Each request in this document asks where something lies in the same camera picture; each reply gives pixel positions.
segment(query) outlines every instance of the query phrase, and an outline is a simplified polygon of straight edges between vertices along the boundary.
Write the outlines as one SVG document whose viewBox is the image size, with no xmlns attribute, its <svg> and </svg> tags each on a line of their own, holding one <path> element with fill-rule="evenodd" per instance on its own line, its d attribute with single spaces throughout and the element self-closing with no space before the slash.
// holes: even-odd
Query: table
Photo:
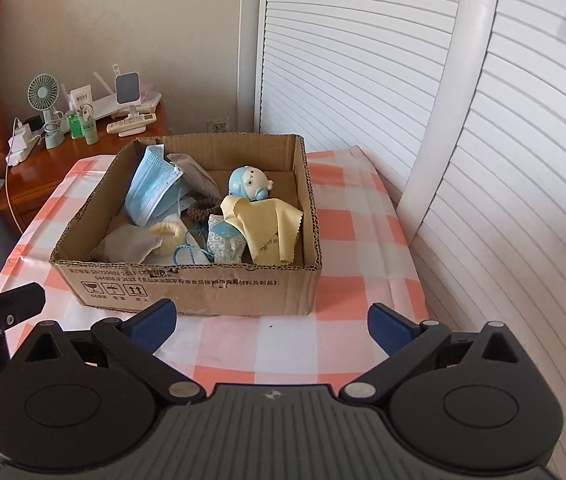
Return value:
<svg viewBox="0 0 566 480">
<path fill-rule="evenodd" d="M 85 203 L 112 156 L 77 162 L 39 211 L 0 275 L 0 292 L 38 282 L 43 312 L 7 331 L 10 352 L 36 323 L 84 330 L 104 317 L 132 314 L 81 306 L 48 263 L 68 221 Z M 367 333 L 367 309 L 380 301 L 404 316 L 428 316 L 410 250 L 383 184 L 358 148 L 308 154 L 323 272 L 316 311 L 307 316 L 179 316 L 156 352 L 202 384 L 328 383 L 334 391 L 387 356 Z"/>
<path fill-rule="evenodd" d="M 87 144 L 83 137 L 72 139 L 70 135 L 67 135 L 63 143 L 52 150 L 46 149 L 45 143 L 42 142 L 39 146 L 35 146 L 26 160 L 10 168 L 8 191 L 14 215 L 21 230 L 25 230 L 30 225 L 77 160 L 94 155 L 115 155 L 127 143 L 138 137 L 169 135 L 165 122 L 165 111 L 161 103 L 156 108 L 156 123 L 148 124 L 146 131 L 142 134 L 129 137 L 108 134 L 106 127 L 111 122 L 109 117 L 97 121 L 99 142 L 95 144 Z M 8 207 L 5 187 L 0 192 L 0 212 L 10 228 L 20 234 Z"/>
</svg>

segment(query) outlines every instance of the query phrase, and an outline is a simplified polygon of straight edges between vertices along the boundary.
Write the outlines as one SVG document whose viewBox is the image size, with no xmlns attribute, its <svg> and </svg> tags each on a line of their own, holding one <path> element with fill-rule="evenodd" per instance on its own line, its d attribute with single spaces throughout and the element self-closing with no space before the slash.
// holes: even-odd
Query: brown hair tie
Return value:
<svg viewBox="0 0 566 480">
<path fill-rule="evenodd" d="M 218 198 L 197 200 L 188 207 L 188 216 L 193 222 L 207 225 L 210 215 L 222 215 L 221 201 Z"/>
</svg>

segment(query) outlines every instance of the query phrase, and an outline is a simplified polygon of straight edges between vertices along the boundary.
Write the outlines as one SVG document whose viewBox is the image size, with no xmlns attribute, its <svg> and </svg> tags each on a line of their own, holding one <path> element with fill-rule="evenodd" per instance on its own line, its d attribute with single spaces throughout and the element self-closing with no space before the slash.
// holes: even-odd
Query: triangular cutout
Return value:
<svg viewBox="0 0 566 480">
<path fill-rule="evenodd" d="M 505 363 L 518 363 L 518 357 L 509 346 L 502 334 L 493 334 L 487 343 L 483 358 L 490 361 L 503 361 Z"/>
<path fill-rule="evenodd" d="M 58 359 L 61 352 L 51 334 L 42 334 L 32 347 L 26 361 L 29 363 L 45 361 L 47 359 Z"/>
</svg>

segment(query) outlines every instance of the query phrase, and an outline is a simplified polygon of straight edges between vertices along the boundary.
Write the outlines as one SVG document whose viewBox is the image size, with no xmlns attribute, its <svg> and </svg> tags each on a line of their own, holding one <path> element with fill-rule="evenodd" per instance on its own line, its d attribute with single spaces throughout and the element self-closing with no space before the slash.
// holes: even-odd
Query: portable fan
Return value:
<svg viewBox="0 0 566 480">
<path fill-rule="evenodd" d="M 63 142 L 63 133 L 58 125 L 54 103 L 58 98 L 57 78 L 50 74 L 36 76 L 28 86 L 28 102 L 36 111 L 43 112 L 45 147 L 56 148 Z"/>
</svg>

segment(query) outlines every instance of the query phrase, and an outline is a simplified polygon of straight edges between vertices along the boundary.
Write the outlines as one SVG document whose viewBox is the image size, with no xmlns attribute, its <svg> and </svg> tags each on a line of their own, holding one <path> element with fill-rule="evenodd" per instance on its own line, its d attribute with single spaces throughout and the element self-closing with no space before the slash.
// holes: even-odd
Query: wall socket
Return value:
<svg viewBox="0 0 566 480">
<path fill-rule="evenodd" d="M 207 132 L 209 134 L 220 134 L 221 132 L 226 132 L 228 125 L 230 124 L 230 119 L 220 119 L 218 121 L 208 121 L 207 122 Z"/>
</svg>

